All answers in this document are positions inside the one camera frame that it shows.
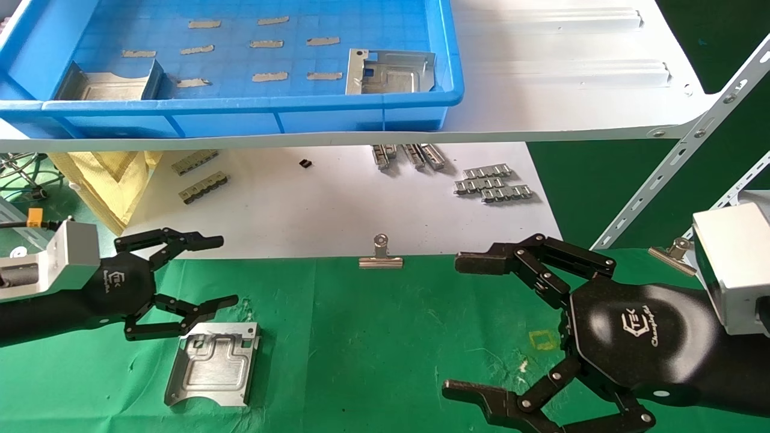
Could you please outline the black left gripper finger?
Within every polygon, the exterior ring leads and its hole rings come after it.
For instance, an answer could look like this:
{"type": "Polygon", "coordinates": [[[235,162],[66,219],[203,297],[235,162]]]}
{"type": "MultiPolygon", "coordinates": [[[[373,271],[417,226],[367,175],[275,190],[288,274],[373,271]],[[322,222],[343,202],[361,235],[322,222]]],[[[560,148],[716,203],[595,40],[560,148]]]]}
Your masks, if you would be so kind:
{"type": "Polygon", "coordinates": [[[181,337],[191,331],[197,324],[211,321],[219,310],[233,307],[238,302],[239,296],[236,294],[210,299],[203,302],[203,304],[191,304],[190,302],[181,301],[181,299],[157,293],[152,295],[150,301],[142,306],[138,312],[127,315],[125,320],[125,337],[128,342],[181,337]],[[179,316],[181,321],[179,323],[138,323],[152,308],[179,316]]]}
{"type": "Polygon", "coordinates": [[[222,236],[203,236],[199,232],[181,233],[170,228],[154,229],[142,233],[121,236],[114,240],[117,254],[131,256],[134,251],[162,246],[146,260],[148,269],[154,273],[185,251],[212,250],[222,247],[222,236]]]}

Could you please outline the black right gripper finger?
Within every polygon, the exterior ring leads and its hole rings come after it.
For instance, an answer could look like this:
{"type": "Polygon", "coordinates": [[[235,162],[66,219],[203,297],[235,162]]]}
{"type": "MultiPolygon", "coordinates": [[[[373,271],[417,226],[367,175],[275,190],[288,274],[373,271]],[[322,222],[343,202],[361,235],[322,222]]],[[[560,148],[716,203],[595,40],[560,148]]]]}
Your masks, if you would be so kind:
{"type": "Polygon", "coordinates": [[[618,407],[618,414],[563,426],[552,421],[544,413],[544,406],[582,371],[581,358],[569,356],[522,395],[503,387],[457,380],[443,382],[442,395],[446,399],[478,406],[490,425],[520,432],[646,432],[654,428],[654,414],[628,392],[614,393],[611,399],[618,407]]]}
{"type": "Polygon", "coordinates": [[[616,264],[600,253],[536,233],[520,243],[494,243],[483,253],[460,252],[455,269],[462,274],[514,274],[553,309],[570,305],[570,286],[551,268],[586,280],[613,277],[616,264]]]}

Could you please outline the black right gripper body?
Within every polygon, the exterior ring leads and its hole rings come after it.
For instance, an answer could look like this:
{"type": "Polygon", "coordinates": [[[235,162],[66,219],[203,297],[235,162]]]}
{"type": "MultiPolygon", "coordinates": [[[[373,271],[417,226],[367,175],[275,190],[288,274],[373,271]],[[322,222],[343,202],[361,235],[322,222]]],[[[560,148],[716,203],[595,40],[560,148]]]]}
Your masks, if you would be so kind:
{"type": "Polygon", "coordinates": [[[768,416],[768,338],[729,335],[703,290],[589,280],[570,294],[567,353],[606,401],[768,416]]]}

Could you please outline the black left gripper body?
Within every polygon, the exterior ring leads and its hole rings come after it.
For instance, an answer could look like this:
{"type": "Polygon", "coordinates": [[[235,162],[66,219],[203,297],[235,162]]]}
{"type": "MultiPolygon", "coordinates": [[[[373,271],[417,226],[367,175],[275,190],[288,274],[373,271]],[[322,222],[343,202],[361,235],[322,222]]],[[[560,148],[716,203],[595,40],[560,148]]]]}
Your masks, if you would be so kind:
{"type": "Polygon", "coordinates": [[[3,302],[1,345],[33,342],[72,331],[124,323],[130,342],[158,338],[158,326],[139,325],[156,295],[156,266],[132,253],[102,260],[80,289],[3,302]]]}

